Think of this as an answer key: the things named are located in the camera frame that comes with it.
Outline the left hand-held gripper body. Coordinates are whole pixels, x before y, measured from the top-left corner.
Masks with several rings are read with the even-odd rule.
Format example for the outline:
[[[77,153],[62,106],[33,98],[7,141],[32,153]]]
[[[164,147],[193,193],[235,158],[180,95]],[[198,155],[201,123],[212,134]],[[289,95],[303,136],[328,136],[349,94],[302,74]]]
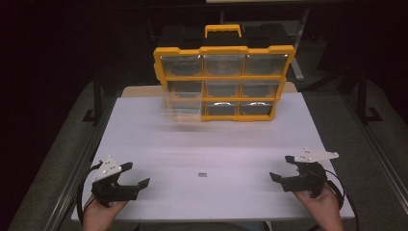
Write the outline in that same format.
[[[91,179],[91,192],[100,204],[107,207],[110,202],[136,200],[139,194],[137,186],[122,186],[118,183],[125,172],[120,164],[109,156],[103,161]]]

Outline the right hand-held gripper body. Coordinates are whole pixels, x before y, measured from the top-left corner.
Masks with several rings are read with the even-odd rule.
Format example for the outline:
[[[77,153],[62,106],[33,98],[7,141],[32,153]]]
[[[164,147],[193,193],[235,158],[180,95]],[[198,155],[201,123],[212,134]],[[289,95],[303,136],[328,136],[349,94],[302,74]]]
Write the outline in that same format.
[[[337,152],[328,152],[303,148],[294,156],[297,176],[283,177],[281,186],[285,192],[311,192],[312,197],[320,195],[323,185],[327,182],[325,169],[320,161],[339,157]]]

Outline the clear plastic drawer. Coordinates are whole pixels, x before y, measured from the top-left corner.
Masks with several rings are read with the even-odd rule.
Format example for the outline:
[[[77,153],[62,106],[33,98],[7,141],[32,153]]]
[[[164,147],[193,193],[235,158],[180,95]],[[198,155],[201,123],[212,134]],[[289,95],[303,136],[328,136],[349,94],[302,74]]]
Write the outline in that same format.
[[[200,121],[202,98],[202,81],[168,81],[164,86],[163,114],[175,121]]]

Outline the yellow black organizer cabinet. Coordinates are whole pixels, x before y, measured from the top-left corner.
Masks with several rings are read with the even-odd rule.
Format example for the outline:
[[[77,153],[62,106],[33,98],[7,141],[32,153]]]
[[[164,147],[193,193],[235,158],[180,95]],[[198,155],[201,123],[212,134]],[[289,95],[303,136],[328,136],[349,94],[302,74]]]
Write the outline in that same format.
[[[162,85],[166,85],[162,56],[234,55],[234,54],[287,54],[289,58],[283,71],[283,83],[278,88],[278,100],[271,116],[202,116],[200,121],[268,121],[274,119],[276,105],[287,82],[287,72],[295,55],[295,48],[280,24],[261,26],[239,24],[207,25],[203,28],[168,26],[163,29],[154,50],[154,69]]]

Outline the person's left hand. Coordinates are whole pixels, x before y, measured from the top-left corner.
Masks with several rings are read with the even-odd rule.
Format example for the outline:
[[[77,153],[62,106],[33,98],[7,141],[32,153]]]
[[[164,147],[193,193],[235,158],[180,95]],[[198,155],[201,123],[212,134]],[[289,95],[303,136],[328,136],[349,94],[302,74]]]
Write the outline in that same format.
[[[127,201],[119,201],[105,207],[92,195],[86,203],[87,208],[84,210],[83,231],[108,231],[116,216],[127,204]]]

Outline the person's right hand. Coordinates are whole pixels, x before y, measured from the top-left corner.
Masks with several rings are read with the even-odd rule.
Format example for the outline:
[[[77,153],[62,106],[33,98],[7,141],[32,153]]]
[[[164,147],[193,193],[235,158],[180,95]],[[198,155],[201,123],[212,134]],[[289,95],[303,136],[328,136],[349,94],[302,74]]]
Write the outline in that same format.
[[[319,196],[311,198],[305,192],[293,195],[305,207],[322,231],[344,231],[339,203],[331,188],[325,184]]]

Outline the black metal stand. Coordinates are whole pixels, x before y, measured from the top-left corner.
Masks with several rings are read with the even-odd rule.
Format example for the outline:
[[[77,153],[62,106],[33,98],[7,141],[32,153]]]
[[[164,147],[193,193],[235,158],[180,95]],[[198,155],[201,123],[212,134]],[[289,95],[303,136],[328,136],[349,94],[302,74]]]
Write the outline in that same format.
[[[102,116],[102,88],[101,88],[101,77],[99,73],[93,76],[92,81],[93,89],[93,109],[87,110],[85,116],[83,117],[84,122],[91,122],[93,126],[96,126]]]
[[[381,115],[373,107],[367,106],[368,77],[367,72],[361,67],[358,78],[357,114],[363,124],[372,121],[382,121]]]

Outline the grey metal pole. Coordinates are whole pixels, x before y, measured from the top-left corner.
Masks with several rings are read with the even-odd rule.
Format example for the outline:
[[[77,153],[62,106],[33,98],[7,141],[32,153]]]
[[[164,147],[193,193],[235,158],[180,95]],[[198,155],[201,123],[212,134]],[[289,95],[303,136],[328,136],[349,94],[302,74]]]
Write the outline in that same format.
[[[295,49],[298,49],[298,46],[299,46],[299,44],[301,42],[302,35],[303,35],[304,29],[305,29],[305,26],[306,26],[306,23],[307,23],[307,18],[308,18],[309,12],[310,12],[309,9],[304,9],[302,11],[302,16],[298,20],[297,27],[295,29],[294,43],[293,43],[293,47]],[[301,68],[300,68],[296,58],[293,58],[293,61],[291,63],[291,67],[292,67],[292,70],[293,70],[295,80],[296,81],[303,81],[304,76],[302,74]]]

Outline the set of clear cabinet drawers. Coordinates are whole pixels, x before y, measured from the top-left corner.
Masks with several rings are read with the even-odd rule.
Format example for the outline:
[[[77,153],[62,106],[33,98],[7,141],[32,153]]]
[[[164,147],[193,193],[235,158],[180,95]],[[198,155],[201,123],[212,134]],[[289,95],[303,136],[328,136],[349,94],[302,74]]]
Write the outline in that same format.
[[[162,56],[168,81],[202,81],[201,116],[271,116],[287,54]]]

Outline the aluminium frame rail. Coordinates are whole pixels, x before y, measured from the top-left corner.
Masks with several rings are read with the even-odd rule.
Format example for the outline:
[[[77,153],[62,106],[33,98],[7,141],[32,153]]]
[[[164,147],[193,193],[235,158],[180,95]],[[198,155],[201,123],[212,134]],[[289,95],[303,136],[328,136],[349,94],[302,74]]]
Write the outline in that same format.
[[[63,180],[64,186],[57,197],[56,205],[52,209],[44,231],[59,231],[70,208],[76,203],[78,185],[83,182],[90,169],[115,102],[114,97],[94,97],[92,108],[87,109],[81,116],[80,124],[88,126],[84,142],[80,145],[80,149],[74,152],[74,163],[69,166],[68,177]]]
[[[344,96],[343,100],[408,214],[408,125],[382,97],[369,98],[363,115],[354,98]]]

